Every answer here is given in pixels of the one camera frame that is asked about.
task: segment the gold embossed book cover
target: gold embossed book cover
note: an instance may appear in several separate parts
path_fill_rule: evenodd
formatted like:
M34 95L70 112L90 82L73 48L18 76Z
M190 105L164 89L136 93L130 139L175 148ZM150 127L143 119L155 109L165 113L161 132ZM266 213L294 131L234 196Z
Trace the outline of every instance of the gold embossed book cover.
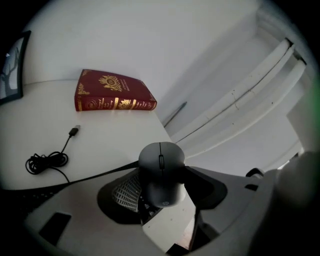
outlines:
M141 80L90 69L81 72L74 103L76 111L150 111L157 106L157 101Z

